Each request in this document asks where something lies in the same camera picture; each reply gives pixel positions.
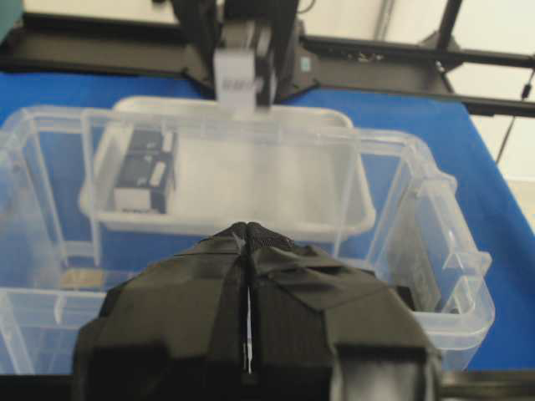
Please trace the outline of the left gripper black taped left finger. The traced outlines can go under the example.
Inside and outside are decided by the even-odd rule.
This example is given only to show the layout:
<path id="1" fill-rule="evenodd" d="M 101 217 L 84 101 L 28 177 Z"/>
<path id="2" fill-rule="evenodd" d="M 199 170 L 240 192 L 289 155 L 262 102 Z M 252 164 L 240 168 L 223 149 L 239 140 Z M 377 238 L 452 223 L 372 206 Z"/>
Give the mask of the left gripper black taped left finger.
<path id="1" fill-rule="evenodd" d="M 79 331 L 73 399 L 239 399 L 245 236 L 238 222 L 110 289 Z"/>

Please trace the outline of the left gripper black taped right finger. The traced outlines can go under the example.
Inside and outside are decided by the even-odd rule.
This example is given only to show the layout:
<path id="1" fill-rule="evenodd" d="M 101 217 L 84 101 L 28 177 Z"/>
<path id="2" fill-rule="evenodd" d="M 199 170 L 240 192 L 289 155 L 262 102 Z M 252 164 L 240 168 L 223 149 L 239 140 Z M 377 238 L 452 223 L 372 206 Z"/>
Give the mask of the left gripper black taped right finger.
<path id="1" fill-rule="evenodd" d="M 438 399 L 441 355 L 394 288 L 256 222 L 247 255 L 262 399 Z"/>

